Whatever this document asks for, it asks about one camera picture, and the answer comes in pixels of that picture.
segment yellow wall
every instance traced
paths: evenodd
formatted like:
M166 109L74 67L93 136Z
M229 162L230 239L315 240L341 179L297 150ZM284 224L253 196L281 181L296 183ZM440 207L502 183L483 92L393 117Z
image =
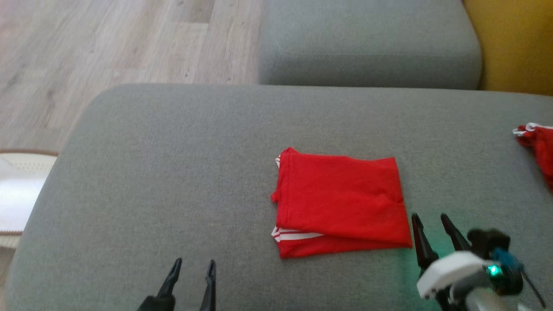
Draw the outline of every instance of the yellow wall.
M480 40L481 89L553 95L553 0L465 0Z

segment white trim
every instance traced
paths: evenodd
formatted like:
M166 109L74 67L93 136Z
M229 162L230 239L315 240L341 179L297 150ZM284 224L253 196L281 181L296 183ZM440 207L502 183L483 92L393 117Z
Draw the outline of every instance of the white trim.
M519 131L518 128L514 129L513 130L513 134L517 137L522 137L524 136L524 133L526 133L526 131Z
M293 241L293 240L304 240L304 239L312 239L314 237L323 236L323 234L318 234L315 232L301 232L299 230L294 229L282 229L275 227L273 229L273 232L271 233L273 238L277 241Z
M526 130L527 131L533 131L535 128L537 127L541 127L541 128L547 128L547 129L553 129L553 126L543 126L541 124L538 124L538 123L533 123L533 122L530 122L526 125Z
M314 237L323 236L323 234L318 233L306 233L306 234L281 234L280 239L282 241L290 241L290 240L304 240L304 239L312 239Z

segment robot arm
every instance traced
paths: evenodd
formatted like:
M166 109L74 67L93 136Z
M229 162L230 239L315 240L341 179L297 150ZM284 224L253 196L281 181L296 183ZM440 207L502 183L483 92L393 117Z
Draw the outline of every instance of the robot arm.
M443 311L509 310L500 296L517 295L523 289L523 277L529 282L521 265L509 250L510 238L498 230L471 230L470 244L447 215L442 224L450 236L455 252L439 258L424 234L417 214L411 216L417 262L421 268L417 289L420 297L436 299Z
M147 296L142 302L138 311L173 311L175 309L175 297L173 296L173 287L179 280L180 267L182 258L178 258L169 275L165 278L165 282L161 285L161 289L156 296ZM200 307L200 311L215 311L215 286L216 286L216 265L215 261L210 262L207 269L206 282L207 287L204 294L204 299Z

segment led light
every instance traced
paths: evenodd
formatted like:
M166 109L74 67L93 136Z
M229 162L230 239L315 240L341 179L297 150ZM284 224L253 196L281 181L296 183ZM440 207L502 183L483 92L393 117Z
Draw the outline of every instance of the led light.
M498 277L503 274L499 266L493 265L488 267L488 273L490 277Z

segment gray sofa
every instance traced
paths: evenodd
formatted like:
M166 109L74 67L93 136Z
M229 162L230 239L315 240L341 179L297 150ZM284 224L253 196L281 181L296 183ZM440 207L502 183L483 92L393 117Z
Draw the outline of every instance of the gray sofa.
M197 310L210 259L219 310L438 310L414 250L281 260L274 158L395 157L407 212L440 255L496 227L553 302L553 198L511 134L553 124L553 98L501 92L127 85L94 100L36 202L7 284L10 311L135 310L183 258L176 310ZM520 296L537 306L526 288Z
M482 58L460 0L266 0L262 84L475 90Z

